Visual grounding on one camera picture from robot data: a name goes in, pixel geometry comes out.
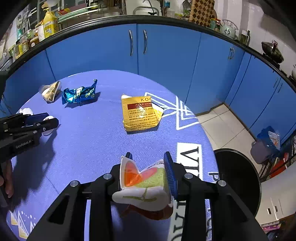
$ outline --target table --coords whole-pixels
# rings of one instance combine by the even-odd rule
[[[66,77],[61,80],[62,89],[90,86],[93,79],[98,80],[94,101],[62,105],[59,96],[54,103],[47,104],[37,93],[22,107],[31,108],[34,114],[48,112],[59,119],[60,125],[51,135],[42,136],[39,146],[12,159],[13,204],[16,208],[7,212],[7,223],[17,237],[26,238],[30,234],[70,181],[94,181],[120,163],[121,156],[127,152],[133,154],[142,170],[169,151],[174,161],[199,167],[199,170],[187,171],[199,175],[204,181],[217,180],[218,168],[211,144],[198,119],[177,96],[145,77],[115,70],[90,71]],[[158,129],[127,133],[122,123],[122,94],[150,95],[155,104],[164,108]],[[180,154],[190,150],[192,152],[188,156],[196,161]],[[207,229],[210,230],[207,200],[206,208]],[[133,240],[134,235],[140,235],[142,241],[181,240],[184,203],[175,202],[172,217],[161,221],[133,212],[120,217],[123,210],[122,204],[112,205],[115,240]],[[88,240],[88,223],[89,216],[86,215],[85,240]]]

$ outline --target cabinet handle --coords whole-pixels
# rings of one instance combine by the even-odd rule
[[[231,56],[231,54],[232,54],[232,50],[231,50],[231,47],[230,47],[230,49],[229,49],[229,54],[228,54],[228,60],[230,60],[230,56]]]
[[[276,82],[274,83],[274,87],[276,86],[276,83],[277,83],[278,80],[279,80],[279,78],[277,77],[276,78]]]
[[[143,52],[143,54],[146,54],[146,50],[147,50],[147,32],[146,32],[146,30],[144,30],[144,52]]]
[[[281,87],[283,86],[283,83],[281,83],[281,86],[280,86],[280,88],[279,88],[279,90],[278,90],[278,92],[281,90]]]
[[[228,60],[232,59],[234,57],[234,48],[233,47],[230,47],[230,50],[229,50],[229,55],[228,55]]]
[[[131,30],[128,31],[129,35],[130,35],[130,42],[131,42],[131,52],[130,52],[130,56],[133,55],[133,34],[131,32]]]
[[[232,52],[232,54],[231,54],[231,58],[230,59],[232,59],[234,57],[234,48],[231,48],[231,52]]]

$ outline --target hand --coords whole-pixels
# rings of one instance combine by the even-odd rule
[[[5,177],[3,179],[2,176],[0,176],[0,186],[2,186],[4,184],[4,180],[5,180],[5,192],[8,196],[8,198],[11,198],[11,196],[14,193],[14,189],[13,189],[13,183],[12,183],[12,164],[11,164],[11,160],[6,161],[7,165],[6,165],[6,170],[4,171],[5,173]]]

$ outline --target snack wrapper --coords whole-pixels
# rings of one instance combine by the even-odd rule
[[[56,81],[52,83],[51,85],[42,85],[39,88],[39,92],[45,99],[47,103],[52,103],[54,102],[54,98],[59,94],[61,91],[61,82]]]
[[[163,109],[151,102],[151,96],[121,96],[123,125],[126,131],[139,131],[156,127]]]
[[[112,195],[114,202],[130,204],[131,210],[154,220],[172,215],[173,198],[163,159],[139,172],[133,160],[122,157],[120,187],[121,190]]]
[[[70,90],[69,88],[64,89],[62,96],[62,103],[75,103],[79,104],[83,101],[94,99],[96,92],[96,84],[98,80],[94,80],[94,84],[89,87],[80,87],[77,89]]]

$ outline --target yellow package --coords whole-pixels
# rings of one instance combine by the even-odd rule
[[[158,125],[163,109],[151,102],[151,96],[121,96],[123,125],[126,131],[145,130]]]
[[[59,24],[57,22],[57,17],[54,12],[46,12],[43,20],[43,29],[45,38],[57,33],[59,31]]]

